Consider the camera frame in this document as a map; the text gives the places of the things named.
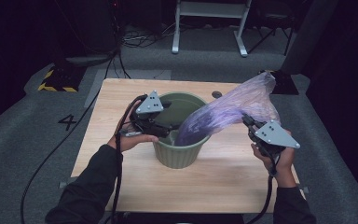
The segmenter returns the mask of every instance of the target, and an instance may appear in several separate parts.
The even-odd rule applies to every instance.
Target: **purple plastic bag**
[[[182,123],[174,145],[189,146],[231,124],[242,123],[244,113],[260,122],[271,119],[280,122],[278,111],[269,99],[275,84],[272,74],[264,72],[204,105]]]

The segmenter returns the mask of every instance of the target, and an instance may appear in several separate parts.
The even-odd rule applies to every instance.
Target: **green bucket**
[[[164,109],[156,118],[157,122],[162,123],[182,123],[190,114],[207,104],[199,96],[182,91],[168,92],[160,95],[159,98],[161,101],[172,102],[171,106]],[[166,138],[159,138],[159,141],[153,143],[153,146],[157,159],[163,165],[173,169],[182,169],[191,165],[196,160],[202,145],[208,141],[210,135],[196,144],[176,147],[173,145],[173,142],[177,134],[177,131],[172,131]]]

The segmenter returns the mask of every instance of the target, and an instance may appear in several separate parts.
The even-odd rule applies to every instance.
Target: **black jacket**
[[[77,180],[63,191],[46,223],[98,223],[115,187],[122,156],[108,145],[100,147]],[[316,223],[298,188],[277,188],[274,223]]]

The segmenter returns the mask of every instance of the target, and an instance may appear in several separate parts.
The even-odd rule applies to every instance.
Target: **gray floor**
[[[259,38],[255,30],[243,33],[247,47]],[[171,54],[169,35],[146,48],[123,47],[122,59],[133,78],[154,78],[153,74],[165,73],[156,79],[242,83],[259,70],[279,69],[284,61],[284,44],[285,37],[277,32],[242,58],[231,28],[187,30],[181,34],[176,55]],[[114,64],[122,75],[118,59]],[[89,67],[79,92],[38,91],[51,67],[47,64],[23,87],[27,95],[0,116],[0,223],[20,222],[21,195],[28,180],[68,134],[66,126],[58,121],[70,114],[80,119],[106,66]],[[110,68],[110,77],[114,77],[114,67]],[[302,75],[293,76],[293,80],[299,95],[271,95],[271,101],[282,126],[291,130],[301,144],[295,167],[301,187],[309,190],[306,196],[310,209],[319,223],[358,223],[358,185],[305,95],[310,81]],[[26,223],[43,223],[46,212],[59,200],[59,183],[67,181],[72,173],[91,113],[92,109],[34,179],[25,201]],[[254,215],[246,214],[244,218],[249,220]],[[264,215],[259,223],[272,223],[271,214]]]

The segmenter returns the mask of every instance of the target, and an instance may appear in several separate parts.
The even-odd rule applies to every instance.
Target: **wooden table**
[[[108,78],[89,121],[72,176],[79,176],[91,156],[116,129],[127,105],[138,95],[187,91],[207,102],[212,92],[223,94],[239,84]],[[123,179],[117,210],[128,212],[258,213],[267,196],[268,173],[253,155],[243,124],[211,136],[196,159],[184,169],[172,169],[156,158],[152,143],[123,153]],[[275,204],[275,185],[268,212]],[[106,210],[111,210],[113,196]]]

